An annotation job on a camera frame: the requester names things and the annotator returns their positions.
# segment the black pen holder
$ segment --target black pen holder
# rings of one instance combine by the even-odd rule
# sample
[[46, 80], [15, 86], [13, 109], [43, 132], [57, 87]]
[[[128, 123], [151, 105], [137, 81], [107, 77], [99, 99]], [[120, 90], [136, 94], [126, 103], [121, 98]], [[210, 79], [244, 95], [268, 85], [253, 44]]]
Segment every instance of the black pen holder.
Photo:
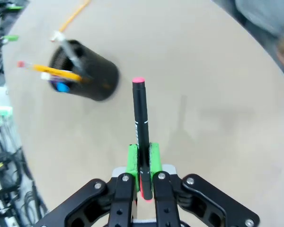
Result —
[[[102, 101], [110, 97], [119, 81], [119, 72], [115, 64], [76, 40], [69, 40], [68, 42], [81, 60], [82, 66], [90, 78], [84, 78], [83, 75], [80, 75], [64, 50], [59, 47], [53, 54], [49, 67], [72, 71], [82, 77], [81, 82], [63, 82], [68, 87], [67, 93], [91, 98], [95, 101]], [[57, 81], [50, 80], [50, 84], [55, 91], [59, 92]]]

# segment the silver bolt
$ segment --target silver bolt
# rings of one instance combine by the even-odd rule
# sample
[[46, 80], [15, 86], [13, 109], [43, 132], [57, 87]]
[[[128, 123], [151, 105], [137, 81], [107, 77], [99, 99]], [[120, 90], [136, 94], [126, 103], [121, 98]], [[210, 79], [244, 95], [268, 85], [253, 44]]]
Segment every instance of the silver bolt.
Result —
[[245, 225], [246, 225], [247, 227], [253, 227], [254, 224], [255, 224], [254, 221], [251, 220], [251, 219], [247, 219], [247, 220], [245, 221]]
[[165, 178], [165, 174], [164, 174], [164, 173], [160, 173], [160, 174], [158, 175], [158, 178], [159, 178], [160, 180], [163, 180], [163, 179]]
[[189, 178], [187, 178], [186, 182], [190, 185], [193, 185], [195, 180], [193, 178], [189, 177]]
[[124, 175], [124, 176], [122, 177], [122, 180], [123, 180], [123, 181], [128, 181], [128, 180], [129, 180], [128, 175]]
[[96, 183], [95, 184], [95, 189], [99, 189], [99, 188], [101, 188], [101, 186], [102, 186], [101, 183]]

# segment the round table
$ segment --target round table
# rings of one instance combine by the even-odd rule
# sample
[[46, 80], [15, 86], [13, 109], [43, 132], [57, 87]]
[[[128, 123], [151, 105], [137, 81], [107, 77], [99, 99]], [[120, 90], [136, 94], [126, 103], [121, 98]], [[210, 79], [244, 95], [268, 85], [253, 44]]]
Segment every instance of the round table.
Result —
[[[199, 174], [261, 226], [284, 226], [284, 74], [256, 40], [209, 0], [93, 0], [65, 35], [120, 70], [114, 95], [95, 102], [16, 68], [18, 60], [49, 63], [53, 31], [79, 4], [32, 1], [11, 31], [19, 40], [3, 49], [15, 121], [48, 208], [126, 165], [135, 143], [131, 80], [145, 77], [150, 140], [162, 162], [180, 177]], [[138, 217], [154, 217], [152, 204], [138, 204]]]

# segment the pink eraser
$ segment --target pink eraser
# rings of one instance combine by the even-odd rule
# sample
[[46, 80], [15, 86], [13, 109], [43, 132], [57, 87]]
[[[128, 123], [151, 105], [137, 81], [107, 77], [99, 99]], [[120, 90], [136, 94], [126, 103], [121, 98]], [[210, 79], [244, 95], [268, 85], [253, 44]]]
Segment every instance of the pink eraser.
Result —
[[133, 79], [133, 83], [143, 83], [145, 79], [143, 77], [136, 77]]
[[24, 61], [18, 61], [18, 62], [17, 62], [17, 66], [18, 66], [19, 68], [24, 67], [24, 65], [25, 65]]

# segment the blue object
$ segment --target blue object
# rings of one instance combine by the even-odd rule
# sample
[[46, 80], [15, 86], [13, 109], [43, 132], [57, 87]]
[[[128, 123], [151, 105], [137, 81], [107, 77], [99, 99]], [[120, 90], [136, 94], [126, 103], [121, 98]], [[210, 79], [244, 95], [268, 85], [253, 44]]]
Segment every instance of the blue object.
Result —
[[57, 87], [57, 90], [60, 91], [60, 92], [66, 92], [67, 93], [67, 92], [70, 91], [70, 88], [62, 82], [58, 82], [56, 84], [56, 87]]

